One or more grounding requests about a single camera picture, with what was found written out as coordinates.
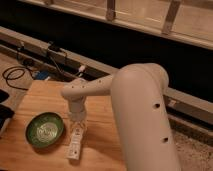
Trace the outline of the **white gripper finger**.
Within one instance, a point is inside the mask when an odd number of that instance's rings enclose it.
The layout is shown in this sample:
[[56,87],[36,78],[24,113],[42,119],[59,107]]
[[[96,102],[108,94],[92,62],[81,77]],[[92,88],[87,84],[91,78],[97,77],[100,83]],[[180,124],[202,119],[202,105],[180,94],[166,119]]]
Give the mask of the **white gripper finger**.
[[70,123],[70,133],[71,134],[72,134],[74,128],[75,128],[75,123]]
[[86,122],[82,122],[81,123],[81,128],[83,130],[83,134],[86,134],[86,132],[87,132],[87,123]]

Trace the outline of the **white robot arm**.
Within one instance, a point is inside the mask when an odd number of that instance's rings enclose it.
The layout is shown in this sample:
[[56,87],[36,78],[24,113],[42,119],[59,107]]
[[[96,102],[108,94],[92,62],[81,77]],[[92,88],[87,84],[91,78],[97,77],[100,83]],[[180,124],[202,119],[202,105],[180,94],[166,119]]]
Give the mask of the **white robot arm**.
[[76,79],[61,95],[74,122],[86,116],[86,97],[111,96],[127,171],[182,171],[163,98],[168,83],[162,66],[131,64],[90,82]]

